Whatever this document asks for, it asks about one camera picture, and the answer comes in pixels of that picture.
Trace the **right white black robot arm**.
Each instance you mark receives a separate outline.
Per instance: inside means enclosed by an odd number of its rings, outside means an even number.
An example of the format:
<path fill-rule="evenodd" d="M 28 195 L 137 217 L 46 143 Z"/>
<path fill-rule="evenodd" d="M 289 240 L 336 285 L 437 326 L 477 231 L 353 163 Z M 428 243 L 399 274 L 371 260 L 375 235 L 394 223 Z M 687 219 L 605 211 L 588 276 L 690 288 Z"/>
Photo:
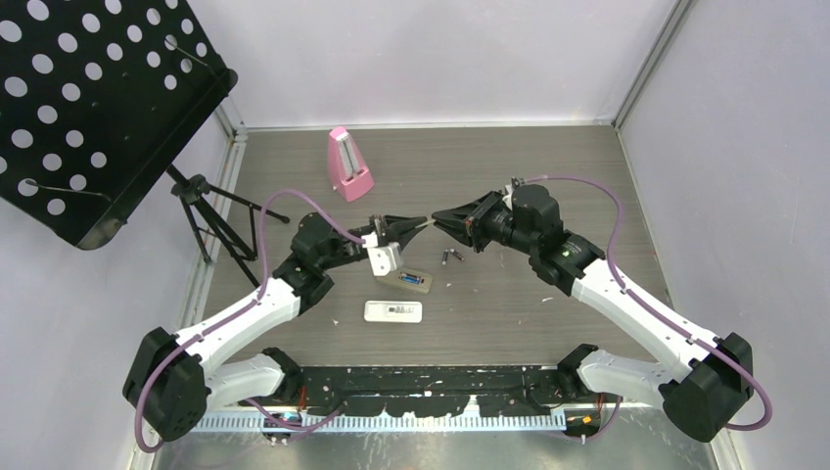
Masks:
<path fill-rule="evenodd" d="M 636 293 L 600 248 L 567 229 L 560 207 L 539 185 L 489 192 L 472 203 L 432 215 L 436 228 L 482 252 L 497 243 L 529 258 L 535 275 L 594 308 L 654 359 L 620 357 L 583 344 L 562 359 L 562 395 L 584 401 L 595 393 L 633 399 L 661 409 L 684 435 L 708 443 L 731 428 L 756 385 L 750 343 L 684 318 L 653 296 Z"/>

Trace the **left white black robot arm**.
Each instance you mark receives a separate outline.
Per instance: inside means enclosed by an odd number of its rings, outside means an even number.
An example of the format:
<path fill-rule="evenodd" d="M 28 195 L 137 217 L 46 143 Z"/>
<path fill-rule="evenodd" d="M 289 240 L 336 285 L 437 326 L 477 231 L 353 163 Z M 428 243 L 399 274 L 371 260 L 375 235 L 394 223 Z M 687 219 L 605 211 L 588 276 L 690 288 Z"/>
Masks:
<path fill-rule="evenodd" d="M 316 306 L 334 285 L 329 270 L 363 260 L 376 277 L 396 270 L 402 250 L 428 223 L 425 216 L 373 215 L 367 225 L 340 232 L 311 212 L 300 221 L 288 257 L 250 294 L 188 328 L 147 333 L 122 388 L 135 408 L 139 447 L 155 451 L 143 440 L 146 426 L 168 443 L 188 434 L 208 411 L 240 400 L 292 403 L 300 369 L 284 352 L 271 348 L 240 362 L 231 357 Z"/>

